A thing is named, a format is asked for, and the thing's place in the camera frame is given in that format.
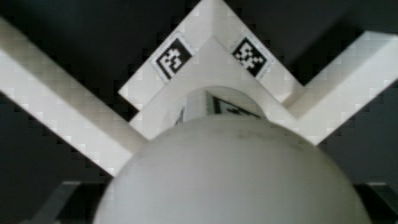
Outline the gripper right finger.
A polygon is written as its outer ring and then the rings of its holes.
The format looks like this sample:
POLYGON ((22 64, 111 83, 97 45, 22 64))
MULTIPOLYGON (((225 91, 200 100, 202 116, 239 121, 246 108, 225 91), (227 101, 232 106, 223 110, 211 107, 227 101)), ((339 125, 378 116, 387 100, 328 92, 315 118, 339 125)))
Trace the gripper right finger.
POLYGON ((398 193, 381 182, 355 184, 371 224, 398 224, 398 193))

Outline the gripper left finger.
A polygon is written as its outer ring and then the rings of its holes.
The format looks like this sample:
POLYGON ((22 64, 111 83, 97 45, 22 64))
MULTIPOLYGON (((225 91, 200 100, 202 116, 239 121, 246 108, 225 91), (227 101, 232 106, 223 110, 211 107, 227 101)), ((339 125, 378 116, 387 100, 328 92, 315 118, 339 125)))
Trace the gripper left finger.
POLYGON ((19 224, 92 224, 106 183, 63 181, 19 224))

